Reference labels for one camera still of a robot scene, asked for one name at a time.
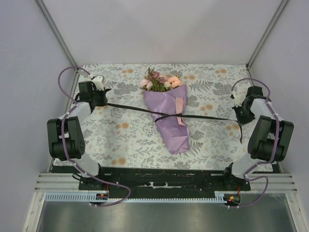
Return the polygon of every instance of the purple wrapping paper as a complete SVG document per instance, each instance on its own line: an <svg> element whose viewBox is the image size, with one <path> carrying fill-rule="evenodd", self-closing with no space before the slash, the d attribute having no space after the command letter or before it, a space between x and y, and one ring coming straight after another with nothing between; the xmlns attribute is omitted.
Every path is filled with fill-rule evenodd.
<svg viewBox="0 0 309 232"><path fill-rule="evenodd" d="M187 86L183 85L167 92L144 91L144 96L149 110L174 115L176 114L176 98L183 99L184 110ZM152 114L152 117L156 120L161 115ZM157 121L156 125L171 154L182 153L189 149L189 129L186 126L179 125L177 117L164 118Z"/></svg>

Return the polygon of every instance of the flower bouquet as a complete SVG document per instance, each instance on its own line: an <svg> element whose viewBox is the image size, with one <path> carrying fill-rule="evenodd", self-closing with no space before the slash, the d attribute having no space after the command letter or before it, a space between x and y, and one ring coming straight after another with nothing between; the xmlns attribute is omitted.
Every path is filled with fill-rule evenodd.
<svg viewBox="0 0 309 232"><path fill-rule="evenodd" d="M145 89L144 96L150 111L169 115L183 112L187 87L179 77L166 77L159 72L148 69L148 75L140 82ZM156 120L161 115L152 114ZM189 129L181 117L170 116L156 121L157 128L171 154L182 153L189 149Z"/></svg>

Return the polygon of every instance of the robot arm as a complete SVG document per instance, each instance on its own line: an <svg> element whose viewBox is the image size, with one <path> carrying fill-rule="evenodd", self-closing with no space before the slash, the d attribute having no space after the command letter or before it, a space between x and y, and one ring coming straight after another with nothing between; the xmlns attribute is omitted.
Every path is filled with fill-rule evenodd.
<svg viewBox="0 0 309 232"><path fill-rule="evenodd" d="M231 163L225 169L227 178L244 179L245 174L254 171L248 170L263 161L270 161L274 146L276 120L269 107L266 105L265 97L261 87L250 87L248 94L239 107L234 107L238 119L242 125L258 118L254 131L248 142L248 152L235 163ZM282 161L285 158L294 125L291 122L279 119L279 141L276 148L274 160Z"/></svg>
<svg viewBox="0 0 309 232"><path fill-rule="evenodd" d="M105 94L109 89L104 89L103 77L96 76L91 81L79 83L79 100L77 107L65 121L65 140L69 157L83 170L91 175L98 175L99 164L85 153L85 142L80 123L88 117L96 106L105 106L107 99ZM66 156L62 144L61 122L64 115L47 122L49 152L53 158L65 161Z"/></svg>

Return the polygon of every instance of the green leaves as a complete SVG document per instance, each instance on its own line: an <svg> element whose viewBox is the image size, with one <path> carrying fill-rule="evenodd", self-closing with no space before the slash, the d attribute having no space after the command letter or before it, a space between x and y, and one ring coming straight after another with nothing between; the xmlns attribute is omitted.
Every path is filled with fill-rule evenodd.
<svg viewBox="0 0 309 232"><path fill-rule="evenodd" d="M154 69L150 69L150 67L148 68L148 74L150 75L150 76L152 76L153 75L153 71L154 71Z"/></svg>
<svg viewBox="0 0 309 232"><path fill-rule="evenodd" d="M159 80L152 79L151 81L153 83L153 86L151 87L151 91L154 91L154 92L165 92L166 91L164 84L161 84Z"/></svg>

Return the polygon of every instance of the vertical metal pole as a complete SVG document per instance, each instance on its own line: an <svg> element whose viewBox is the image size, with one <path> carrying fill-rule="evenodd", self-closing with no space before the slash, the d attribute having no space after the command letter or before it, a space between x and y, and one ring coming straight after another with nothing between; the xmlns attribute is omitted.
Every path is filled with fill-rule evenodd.
<svg viewBox="0 0 309 232"><path fill-rule="evenodd" d="M282 0L280 2L278 8L276 9L276 12L274 13L271 21L269 22L268 26L266 27L266 30L264 31L264 34L262 35L258 45L256 46L256 48L255 48L251 58L248 61L248 64L247 64L248 70L250 70L251 66L253 65L257 55L261 51L261 48L263 47L265 41L267 40L267 38L269 37L270 33L274 29L274 26L276 25L279 17L281 16L282 12L284 11L284 9L287 6L289 1L290 0Z"/></svg>
<svg viewBox="0 0 309 232"><path fill-rule="evenodd" d="M73 58L68 46L66 45L60 31L58 30L51 14L49 13L45 3L43 0L34 0L36 5L38 6L39 10L41 11L45 21L47 22L47 25L49 26L50 30L52 31L52 33L54 34L61 50L64 52L64 54L66 55L69 63L71 66L78 66L78 64L76 63L75 59ZM74 95L75 89L77 87L78 84L78 79L79 79L79 74L77 73L77 71L75 71L74 74L74 78L73 78L73 83L72 83L72 88L70 90L70 96ZM67 112L70 107L71 107L72 101L70 99L68 99L67 105L66 105L66 109L65 112ZM50 161L50 165L48 167L48 171L51 170L52 165L53 165L53 161L54 159L51 159Z"/></svg>
<svg viewBox="0 0 309 232"><path fill-rule="evenodd" d="M43 0L34 0L37 4L37 6L39 7L42 15L44 16L50 30L52 31L52 33L54 34L55 38L57 39L61 49L63 50L63 52L65 53L66 57L68 58L70 64L72 66L77 66L76 61L74 60L70 50L68 49L68 46L66 45L66 43L64 42L52 16L50 15L49 11L46 8L46 5L44 4Z"/></svg>

